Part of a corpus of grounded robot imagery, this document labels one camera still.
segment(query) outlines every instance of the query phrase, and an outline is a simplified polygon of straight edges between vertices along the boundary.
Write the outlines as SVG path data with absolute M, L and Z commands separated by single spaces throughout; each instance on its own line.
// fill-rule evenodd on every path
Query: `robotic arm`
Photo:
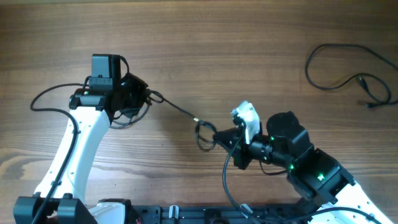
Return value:
M 32 197 L 19 197 L 14 206 L 17 224 L 45 223 L 47 216 L 57 211 L 57 223 L 249 223 L 233 208 L 170 208 L 132 206 L 130 200 L 106 199 L 97 206 L 85 207 L 85 189 L 88 174 L 100 141 L 120 111 L 128 118 L 137 115 L 144 103 L 150 105 L 148 85 L 129 73 L 121 77 L 119 55 L 93 55 L 92 73 L 83 88 L 70 97 L 70 114 L 78 123 L 74 130 L 69 120 L 65 135 L 54 161 Z M 253 105 L 244 101 L 232 111 L 233 129 L 216 132 L 213 139 L 228 152 L 233 150 L 234 164 L 245 169 L 255 159 L 287 170 L 287 180 L 303 197 L 292 205 L 296 215 L 331 212 L 302 218 L 309 223 L 368 223 L 377 219 L 392 223 L 370 201 L 353 176 L 334 158 L 310 142 L 307 130 L 292 112 L 279 113 L 269 118 L 268 136 L 262 133 L 262 124 Z M 74 131 L 78 131 L 72 154 L 67 157 Z M 67 161 L 65 169 L 62 164 Z M 54 182 L 60 173 L 60 181 Z M 53 185 L 55 191 L 50 194 Z M 342 210 L 359 209 L 365 216 Z M 278 220 L 277 223 L 290 223 Z

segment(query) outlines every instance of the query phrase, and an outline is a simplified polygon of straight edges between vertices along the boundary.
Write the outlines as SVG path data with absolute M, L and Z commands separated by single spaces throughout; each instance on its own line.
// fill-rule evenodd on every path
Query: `tabletop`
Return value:
M 293 111 L 315 147 L 336 158 L 398 222 L 398 108 L 369 110 L 363 102 L 371 99 L 355 81 L 321 91 L 304 73 L 310 51 L 330 42 L 365 45 L 398 62 L 397 8 L 393 1 L 312 0 L 0 6 L 0 223 L 14 223 L 16 199 L 34 193 L 67 124 L 64 115 L 30 111 L 30 102 L 51 86 L 82 83 L 95 53 L 123 55 L 150 89 L 220 130 L 233 127 L 229 113 L 243 100 L 263 123 Z M 324 50 L 310 67 L 325 86 L 356 72 L 379 75 L 395 97 L 397 72 L 361 50 Z M 385 97 L 379 84 L 368 84 Z M 67 110 L 74 91 L 51 91 L 37 107 Z M 133 205 L 229 205 L 221 180 L 226 152 L 199 150 L 195 125 L 155 104 L 142 121 L 110 129 L 91 168 L 87 204 L 128 198 Z M 284 175 L 265 176 L 257 162 L 247 170 L 230 162 L 227 178 L 241 203 L 300 198 Z

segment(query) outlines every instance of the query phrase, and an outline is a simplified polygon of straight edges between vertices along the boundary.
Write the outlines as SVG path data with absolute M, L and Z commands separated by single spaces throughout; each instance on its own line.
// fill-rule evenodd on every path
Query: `green light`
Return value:
M 319 174 L 319 176 L 318 176 L 318 180 L 319 180 L 319 181 L 322 181 L 324 178 L 325 178 L 325 177 L 323 176 L 323 174 Z

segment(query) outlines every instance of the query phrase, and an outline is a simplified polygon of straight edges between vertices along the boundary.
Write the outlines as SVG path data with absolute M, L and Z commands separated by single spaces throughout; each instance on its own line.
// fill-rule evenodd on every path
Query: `wooden table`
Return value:
M 233 127 L 229 112 L 243 100 L 254 103 L 263 123 L 293 111 L 312 143 L 398 222 L 398 108 L 367 110 L 358 101 L 371 99 L 357 83 L 321 91 L 304 75 L 309 52 L 325 42 L 367 45 L 398 62 L 397 9 L 390 1 L 298 0 L 1 6 L 0 223 L 14 223 L 16 198 L 32 195 L 65 131 L 65 116 L 32 112 L 31 100 L 50 86 L 83 82 L 93 53 L 125 56 L 151 89 L 218 129 Z M 396 71 L 362 51 L 324 51 L 312 65 L 320 85 L 369 72 L 396 94 Z M 73 92 L 54 90 L 37 106 L 67 110 Z M 135 205 L 228 205 L 221 181 L 226 153 L 200 151 L 194 127 L 162 104 L 130 128 L 110 129 L 91 169 L 88 204 L 129 198 Z M 283 175 L 264 176 L 257 162 L 248 170 L 231 163 L 228 183 L 239 202 L 299 198 Z

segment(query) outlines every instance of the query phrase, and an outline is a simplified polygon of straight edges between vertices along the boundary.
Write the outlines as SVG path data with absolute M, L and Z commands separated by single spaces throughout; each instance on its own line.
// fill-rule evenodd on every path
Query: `wood grain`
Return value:
M 60 114 L 29 111 L 30 101 L 50 86 L 83 82 L 93 53 L 125 56 L 151 89 L 218 129 L 232 127 L 229 112 L 242 100 L 254 103 L 263 123 L 293 111 L 312 142 L 398 222 L 398 108 L 367 110 L 358 104 L 370 100 L 359 85 L 320 91 L 303 72 L 309 51 L 325 42 L 367 45 L 398 62 L 397 7 L 304 0 L 0 6 L 0 223 L 14 223 L 16 198 L 32 195 L 67 123 Z M 310 68 L 320 85 L 354 72 L 379 75 L 396 93 L 396 71 L 364 52 L 324 51 Z M 37 106 L 67 109 L 73 92 L 54 90 Z M 130 128 L 110 129 L 90 173 L 88 203 L 112 197 L 136 205 L 227 205 L 225 152 L 201 152 L 194 126 L 163 104 Z M 228 183 L 239 202 L 299 198 L 285 177 L 265 177 L 255 162 L 248 170 L 231 166 Z

